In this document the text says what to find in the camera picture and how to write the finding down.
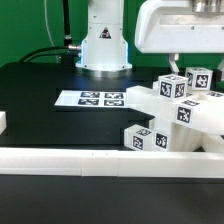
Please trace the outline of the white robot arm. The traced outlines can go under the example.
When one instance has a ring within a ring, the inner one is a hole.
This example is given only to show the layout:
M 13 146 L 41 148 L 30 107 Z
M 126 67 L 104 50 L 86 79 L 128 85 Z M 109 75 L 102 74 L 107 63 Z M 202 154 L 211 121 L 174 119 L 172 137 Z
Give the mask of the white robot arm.
M 88 0 L 88 32 L 77 66 L 98 77 L 130 69 L 123 38 L 124 0 Z M 224 53 L 224 0 L 146 0 L 134 44 L 142 53 L 165 53 L 171 71 L 181 54 Z

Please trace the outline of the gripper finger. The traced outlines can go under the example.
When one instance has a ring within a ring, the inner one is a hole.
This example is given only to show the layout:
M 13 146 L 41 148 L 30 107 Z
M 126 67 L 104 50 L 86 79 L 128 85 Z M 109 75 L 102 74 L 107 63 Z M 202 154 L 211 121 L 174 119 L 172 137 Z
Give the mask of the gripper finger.
M 177 65 L 177 61 L 179 60 L 179 54 L 178 53 L 170 53 L 168 55 L 168 63 L 169 67 L 173 74 L 178 75 L 179 74 L 179 68 Z
M 218 67 L 214 70 L 213 80 L 216 82 L 224 81 L 224 56 Z

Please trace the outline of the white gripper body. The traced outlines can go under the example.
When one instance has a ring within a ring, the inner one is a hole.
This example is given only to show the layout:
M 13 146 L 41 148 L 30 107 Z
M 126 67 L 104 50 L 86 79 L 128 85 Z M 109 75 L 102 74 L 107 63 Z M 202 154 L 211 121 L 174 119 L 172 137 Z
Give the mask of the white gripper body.
M 135 46 L 142 53 L 224 53 L 224 0 L 146 0 Z

